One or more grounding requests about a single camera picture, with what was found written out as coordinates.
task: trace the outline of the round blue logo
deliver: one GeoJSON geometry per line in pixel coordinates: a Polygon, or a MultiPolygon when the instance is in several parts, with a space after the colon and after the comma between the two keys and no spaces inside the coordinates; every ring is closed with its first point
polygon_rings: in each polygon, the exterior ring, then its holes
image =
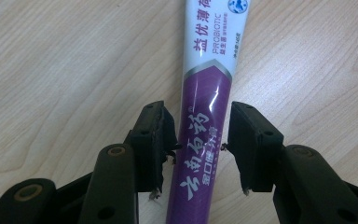
{"type": "Polygon", "coordinates": [[[228,0],[228,8],[230,11],[241,14],[248,9],[248,1],[246,0],[228,0]]]}

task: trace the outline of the purple and white tube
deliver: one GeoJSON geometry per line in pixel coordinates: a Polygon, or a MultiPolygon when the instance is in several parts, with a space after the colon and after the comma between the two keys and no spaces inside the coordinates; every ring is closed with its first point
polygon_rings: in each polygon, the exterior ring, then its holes
{"type": "Polygon", "coordinates": [[[208,223],[231,82],[250,0],[187,0],[179,143],[168,224],[208,223]]]}

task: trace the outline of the logo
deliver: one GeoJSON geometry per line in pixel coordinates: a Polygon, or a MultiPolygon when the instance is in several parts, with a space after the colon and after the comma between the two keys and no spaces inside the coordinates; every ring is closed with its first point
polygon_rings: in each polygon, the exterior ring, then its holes
{"type": "Polygon", "coordinates": [[[228,8],[230,11],[241,14],[248,9],[247,0],[228,0],[228,8]]]}

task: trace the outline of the wooden table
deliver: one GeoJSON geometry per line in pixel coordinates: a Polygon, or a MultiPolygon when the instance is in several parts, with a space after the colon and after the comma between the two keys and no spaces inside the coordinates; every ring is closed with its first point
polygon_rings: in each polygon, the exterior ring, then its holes
{"type": "MultiPolygon", "coordinates": [[[[0,1],[0,196],[27,178],[60,187],[90,172],[148,103],[164,100],[179,121],[184,6],[0,1]]],[[[254,0],[230,101],[358,185],[358,1],[254,0]]],[[[164,223],[171,175],[166,163],[155,202],[140,194],[140,223],[164,223]]],[[[220,154],[210,223],[277,223],[271,198],[245,197],[233,156],[220,154]]]]}

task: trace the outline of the tube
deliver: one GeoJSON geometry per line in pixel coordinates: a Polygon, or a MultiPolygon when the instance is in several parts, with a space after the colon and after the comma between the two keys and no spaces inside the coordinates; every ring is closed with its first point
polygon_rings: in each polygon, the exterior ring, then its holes
{"type": "Polygon", "coordinates": [[[250,0],[186,0],[177,163],[167,223],[208,223],[223,123],[250,0]]]}

